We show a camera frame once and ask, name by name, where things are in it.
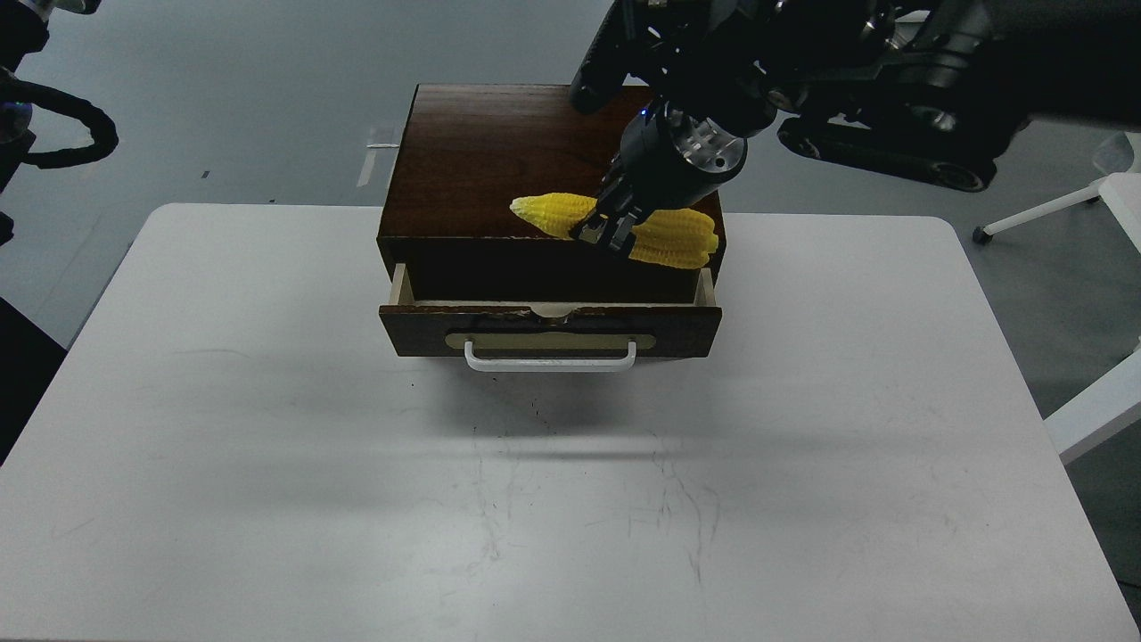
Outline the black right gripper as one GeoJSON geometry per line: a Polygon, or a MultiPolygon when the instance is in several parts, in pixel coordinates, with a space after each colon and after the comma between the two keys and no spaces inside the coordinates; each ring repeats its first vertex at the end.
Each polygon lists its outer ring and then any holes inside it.
{"type": "Polygon", "coordinates": [[[570,81],[568,101],[602,109],[628,78],[653,91],[570,239],[631,255],[636,227],[688,208],[739,174],[747,138],[771,125],[759,41],[775,1],[614,1],[570,81]]]}

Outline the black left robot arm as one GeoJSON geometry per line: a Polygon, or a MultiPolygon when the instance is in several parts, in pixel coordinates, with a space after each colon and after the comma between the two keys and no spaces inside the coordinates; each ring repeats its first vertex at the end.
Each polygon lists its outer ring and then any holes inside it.
{"type": "Polygon", "coordinates": [[[32,101],[13,96],[15,72],[29,54],[41,52],[49,39],[48,23],[52,11],[91,15],[102,8],[102,1],[3,1],[1,3],[1,68],[3,68],[3,101],[1,101],[1,166],[3,188],[13,180],[23,159],[29,154],[37,135],[31,130],[34,114],[32,101]]]}

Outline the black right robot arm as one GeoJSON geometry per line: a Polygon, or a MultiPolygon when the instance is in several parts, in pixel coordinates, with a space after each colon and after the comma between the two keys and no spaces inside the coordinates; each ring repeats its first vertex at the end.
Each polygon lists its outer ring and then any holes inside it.
{"type": "Polygon", "coordinates": [[[653,91],[573,239],[640,227],[741,174],[784,115],[800,157],[966,193],[1035,119],[1138,128],[1136,1],[615,1],[570,84],[594,113],[653,91]]]}

